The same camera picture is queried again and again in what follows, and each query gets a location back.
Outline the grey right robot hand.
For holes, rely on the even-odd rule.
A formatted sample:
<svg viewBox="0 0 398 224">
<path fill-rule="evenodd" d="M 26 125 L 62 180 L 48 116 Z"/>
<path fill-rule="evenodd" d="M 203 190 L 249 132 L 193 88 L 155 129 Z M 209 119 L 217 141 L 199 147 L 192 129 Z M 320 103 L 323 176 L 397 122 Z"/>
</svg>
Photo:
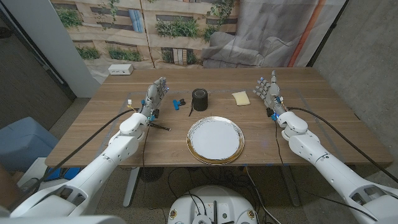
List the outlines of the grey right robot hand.
<svg viewBox="0 0 398 224">
<path fill-rule="evenodd" d="M 287 112 L 287 108 L 283 105 L 283 99 L 280 95 L 280 89 L 277 84 L 277 73 L 275 70 L 271 72 L 271 80 L 267 81 L 262 78 L 257 81 L 257 86 L 253 89 L 253 93 L 263 100 L 268 117 L 278 118 L 281 114 Z"/>
</svg>

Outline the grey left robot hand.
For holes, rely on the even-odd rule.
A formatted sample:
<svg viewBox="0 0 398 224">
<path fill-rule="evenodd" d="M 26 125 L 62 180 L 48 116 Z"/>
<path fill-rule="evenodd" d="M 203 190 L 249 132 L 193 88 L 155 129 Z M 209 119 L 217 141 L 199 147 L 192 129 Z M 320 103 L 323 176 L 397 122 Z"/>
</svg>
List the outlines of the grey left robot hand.
<svg viewBox="0 0 398 224">
<path fill-rule="evenodd" d="M 159 117 L 159 107 L 162 99 L 169 91 L 167 80 L 165 77 L 160 77 L 148 89 L 146 96 L 142 102 L 142 107 L 139 112 L 153 121 Z"/>
</svg>

